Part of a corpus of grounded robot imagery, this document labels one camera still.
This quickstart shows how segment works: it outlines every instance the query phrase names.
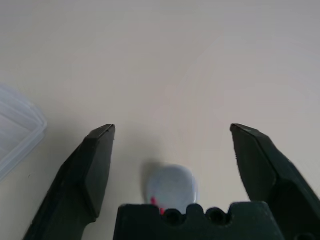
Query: beige surface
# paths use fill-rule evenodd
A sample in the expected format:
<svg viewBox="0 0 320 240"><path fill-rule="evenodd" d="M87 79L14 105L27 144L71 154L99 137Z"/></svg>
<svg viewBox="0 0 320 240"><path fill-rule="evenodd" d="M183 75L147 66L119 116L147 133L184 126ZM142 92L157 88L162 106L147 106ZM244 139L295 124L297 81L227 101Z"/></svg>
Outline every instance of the beige surface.
<svg viewBox="0 0 320 240"><path fill-rule="evenodd" d="M0 82L48 129L0 182L1 239L22 239L61 164L108 123L109 184L84 240L111 240L118 206L142 202L148 161L190 168L204 209L246 201L231 123L268 134L319 194L319 4L2 0Z"/></svg>

